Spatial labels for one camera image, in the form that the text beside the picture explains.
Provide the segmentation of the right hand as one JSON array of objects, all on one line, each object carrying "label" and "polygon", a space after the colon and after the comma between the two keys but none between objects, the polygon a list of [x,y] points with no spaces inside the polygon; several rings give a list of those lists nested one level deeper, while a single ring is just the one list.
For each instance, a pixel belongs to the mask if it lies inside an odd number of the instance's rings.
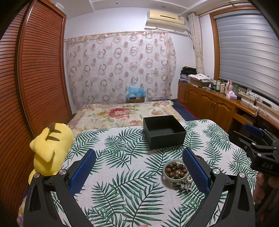
[{"label": "right hand", "polygon": [[254,203],[260,204],[265,196],[265,187],[269,185],[272,188],[278,188],[279,179],[278,177],[269,177],[265,176],[262,172],[258,172],[256,176],[255,189],[252,193],[252,198]]}]

